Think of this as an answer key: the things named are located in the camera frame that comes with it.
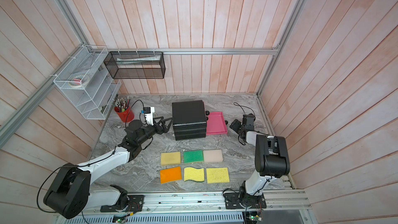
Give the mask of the dull yellow sponge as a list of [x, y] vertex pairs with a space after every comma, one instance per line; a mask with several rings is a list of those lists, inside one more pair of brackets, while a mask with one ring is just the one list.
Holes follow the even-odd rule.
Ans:
[[161, 166], [181, 164], [181, 153], [178, 152], [163, 152], [161, 153]]

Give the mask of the beige sponge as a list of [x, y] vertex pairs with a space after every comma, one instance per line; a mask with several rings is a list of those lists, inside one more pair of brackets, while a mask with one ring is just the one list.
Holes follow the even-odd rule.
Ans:
[[204, 163], [219, 163], [223, 161], [221, 149], [203, 150]]

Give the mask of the yellow dark green sponge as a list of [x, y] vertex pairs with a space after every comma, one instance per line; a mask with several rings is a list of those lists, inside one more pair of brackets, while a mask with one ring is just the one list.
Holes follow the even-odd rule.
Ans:
[[205, 171], [203, 168], [196, 169], [193, 167], [186, 167], [183, 170], [184, 181], [195, 181], [195, 182], [204, 182], [205, 181]]

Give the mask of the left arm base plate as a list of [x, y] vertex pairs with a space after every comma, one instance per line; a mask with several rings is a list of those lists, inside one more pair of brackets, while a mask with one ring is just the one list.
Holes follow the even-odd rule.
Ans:
[[144, 195], [123, 195], [114, 205], [103, 205], [100, 208], [102, 213], [110, 212], [141, 212], [143, 209]]

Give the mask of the bright yellow sponge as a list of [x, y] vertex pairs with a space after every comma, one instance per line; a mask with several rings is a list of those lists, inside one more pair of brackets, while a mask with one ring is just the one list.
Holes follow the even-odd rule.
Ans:
[[207, 168], [206, 175], [208, 184], [230, 182], [228, 168]]

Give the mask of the black drawer cabinet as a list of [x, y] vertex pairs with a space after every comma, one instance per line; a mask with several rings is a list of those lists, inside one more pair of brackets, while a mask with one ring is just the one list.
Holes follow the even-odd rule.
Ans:
[[172, 115], [175, 140], [206, 137], [207, 116], [202, 100], [173, 102]]

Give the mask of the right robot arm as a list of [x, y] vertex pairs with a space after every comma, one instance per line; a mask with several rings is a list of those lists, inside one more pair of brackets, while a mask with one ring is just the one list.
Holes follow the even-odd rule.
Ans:
[[227, 209], [264, 206], [263, 191], [266, 186], [290, 172], [286, 139], [255, 131], [255, 120], [254, 114], [248, 114], [243, 116], [242, 121], [235, 119], [230, 124], [244, 144], [255, 147], [255, 171], [238, 191], [224, 190], [222, 194]]

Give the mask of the orange sponge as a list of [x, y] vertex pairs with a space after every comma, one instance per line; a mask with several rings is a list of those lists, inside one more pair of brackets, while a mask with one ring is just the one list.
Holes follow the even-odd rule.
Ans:
[[165, 184], [182, 179], [181, 167], [174, 167], [160, 171], [160, 183]]

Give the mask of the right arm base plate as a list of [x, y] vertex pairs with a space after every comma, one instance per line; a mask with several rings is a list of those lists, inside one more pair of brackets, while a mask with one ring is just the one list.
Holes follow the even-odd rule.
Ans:
[[267, 208], [265, 198], [263, 196], [250, 196], [237, 192], [224, 192], [224, 202], [226, 209], [263, 209]]

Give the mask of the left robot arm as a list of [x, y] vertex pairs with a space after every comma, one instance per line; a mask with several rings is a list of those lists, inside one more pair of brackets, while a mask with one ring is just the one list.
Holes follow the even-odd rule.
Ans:
[[113, 169], [134, 160], [143, 150], [142, 144], [170, 130], [172, 118], [155, 117], [152, 124], [133, 120], [125, 128], [122, 142], [110, 152], [81, 164], [67, 163], [53, 171], [56, 176], [43, 198], [51, 213], [72, 219], [85, 209], [105, 207], [116, 212], [126, 211], [129, 196], [125, 189], [110, 185], [91, 190], [91, 185]]

